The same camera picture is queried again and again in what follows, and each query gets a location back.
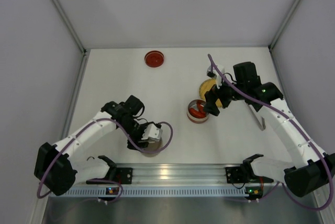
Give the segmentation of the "red round lid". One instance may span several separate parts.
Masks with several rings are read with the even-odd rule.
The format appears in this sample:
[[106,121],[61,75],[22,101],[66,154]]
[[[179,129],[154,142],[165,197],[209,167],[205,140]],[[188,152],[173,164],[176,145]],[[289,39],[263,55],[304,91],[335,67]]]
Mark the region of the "red round lid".
[[165,57],[164,54],[160,51],[149,51],[144,56],[144,61],[147,66],[151,68],[158,68],[164,63]]

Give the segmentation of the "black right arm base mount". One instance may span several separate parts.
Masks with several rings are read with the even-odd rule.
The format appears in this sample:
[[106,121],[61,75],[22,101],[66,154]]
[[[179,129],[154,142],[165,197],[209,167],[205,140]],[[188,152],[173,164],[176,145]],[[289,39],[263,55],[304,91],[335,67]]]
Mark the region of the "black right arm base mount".
[[225,167],[226,180],[228,184],[243,184],[243,183],[273,183],[274,180],[268,177],[259,177],[251,175],[241,168],[241,166]]

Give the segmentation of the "red steel lunch bowl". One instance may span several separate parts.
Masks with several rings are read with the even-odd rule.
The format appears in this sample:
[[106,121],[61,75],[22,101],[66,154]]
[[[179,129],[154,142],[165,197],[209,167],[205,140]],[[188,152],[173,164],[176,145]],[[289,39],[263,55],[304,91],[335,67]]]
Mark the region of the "red steel lunch bowl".
[[202,124],[209,118],[209,113],[204,111],[206,102],[201,99],[195,99],[187,105],[187,117],[188,119],[196,124]]

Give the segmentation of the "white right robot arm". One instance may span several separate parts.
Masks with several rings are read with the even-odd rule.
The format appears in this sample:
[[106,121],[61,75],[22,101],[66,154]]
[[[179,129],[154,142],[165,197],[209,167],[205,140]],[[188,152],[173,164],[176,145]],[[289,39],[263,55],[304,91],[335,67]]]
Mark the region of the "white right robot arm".
[[328,154],[317,145],[289,109],[283,94],[274,83],[262,83],[253,62],[243,62],[233,67],[235,80],[229,82],[217,65],[211,64],[207,76],[215,80],[205,92],[204,111],[218,116],[216,105],[223,108],[231,102],[243,101],[265,119],[291,157],[285,162],[254,154],[243,160],[240,169],[247,182],[259,177],[283,183],[297,197],[331,184],[334,177],[334,154]]

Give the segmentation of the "red sausage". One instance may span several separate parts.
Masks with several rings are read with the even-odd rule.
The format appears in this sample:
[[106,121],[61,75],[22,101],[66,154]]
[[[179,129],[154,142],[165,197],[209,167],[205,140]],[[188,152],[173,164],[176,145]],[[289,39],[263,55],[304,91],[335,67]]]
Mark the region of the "red sausage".
[[206,114],[202,114],[200,113],[198,110],[194,109],[194,108],[190,108],[188,110],[189,114],[192,116],[192,117],[195,117],[195,118],[198,118],[198,119],[201,119],[201,118],[205,118],[206,117]]

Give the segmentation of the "red chicken wing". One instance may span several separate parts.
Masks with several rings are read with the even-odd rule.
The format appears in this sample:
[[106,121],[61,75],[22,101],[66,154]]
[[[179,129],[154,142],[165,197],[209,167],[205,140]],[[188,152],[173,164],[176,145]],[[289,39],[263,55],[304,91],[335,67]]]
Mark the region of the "red chicken wing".
[[196,105],[197,105],[198,111],[202,114],[205,114],[204,105],[201,102],[197,102]]

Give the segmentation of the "taupe steel lunch bowl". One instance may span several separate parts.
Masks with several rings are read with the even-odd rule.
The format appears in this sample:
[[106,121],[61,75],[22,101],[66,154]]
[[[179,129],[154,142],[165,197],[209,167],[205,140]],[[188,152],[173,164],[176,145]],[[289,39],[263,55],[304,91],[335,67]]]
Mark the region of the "taupe steel lunch bowl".
[[149,153],[141,153],[143,156],[146,157],[155,157],[159,154],[158,149],[162,148],[163,146],[163,142],[162,140],[158,141],[158,142],[153,142],[153,143],[149,143],[148,146],[146,148],[144,148],[145,151],[148,151]]

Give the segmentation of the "steel food tongs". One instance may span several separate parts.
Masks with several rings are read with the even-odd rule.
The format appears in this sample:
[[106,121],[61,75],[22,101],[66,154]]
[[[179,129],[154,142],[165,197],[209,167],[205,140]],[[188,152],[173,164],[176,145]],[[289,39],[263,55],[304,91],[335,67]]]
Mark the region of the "steel food tongs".
[[266,129],[265,119],[260,116],[256,110],[253,108],[253,106],[246,104],[249,112],[251,113],[252,118],[254,119],[256,125],[261,131],[264,131]]

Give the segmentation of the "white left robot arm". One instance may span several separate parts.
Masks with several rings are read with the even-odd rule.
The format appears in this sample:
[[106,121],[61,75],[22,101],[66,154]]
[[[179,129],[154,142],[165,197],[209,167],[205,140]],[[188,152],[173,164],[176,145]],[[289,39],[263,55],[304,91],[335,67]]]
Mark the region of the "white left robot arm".
[[100,155],[86,160],[86,151],[103,136],[121,129],[139,148],[147,146],[152,124],[141,124],[136,114],[144,107],[134,96],[125,102],[109,102],[87,124],[54,144],[44,143],[38,150],[34,175],[40,186],[57,196],[78,183],[107,183],[116,174],[116,164]]

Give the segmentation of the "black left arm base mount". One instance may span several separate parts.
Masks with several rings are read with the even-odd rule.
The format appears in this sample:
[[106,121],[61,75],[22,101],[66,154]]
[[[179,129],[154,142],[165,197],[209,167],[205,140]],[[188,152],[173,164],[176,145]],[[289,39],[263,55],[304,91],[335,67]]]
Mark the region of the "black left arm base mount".
[[111,168],[105,177],[95,178],[86,181],[86,184],[111,184],[117,182],[121,185],[132,184],[133,168],[131,167],[114,167]]

